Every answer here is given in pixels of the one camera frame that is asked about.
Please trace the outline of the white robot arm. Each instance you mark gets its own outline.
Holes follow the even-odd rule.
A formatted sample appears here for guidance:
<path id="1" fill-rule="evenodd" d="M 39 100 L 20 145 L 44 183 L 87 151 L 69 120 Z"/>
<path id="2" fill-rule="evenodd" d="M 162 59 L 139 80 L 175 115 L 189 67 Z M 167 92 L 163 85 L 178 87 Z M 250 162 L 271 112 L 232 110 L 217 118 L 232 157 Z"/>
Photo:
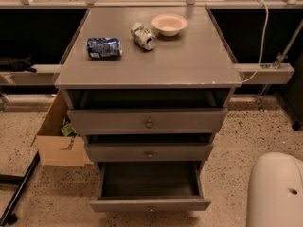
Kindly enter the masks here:
<path id="1" fill-rule="evenodd" d="M 303 162 L 270 152 L 255 162 L 249 179 L 246 227 L 303 227 Z"/>

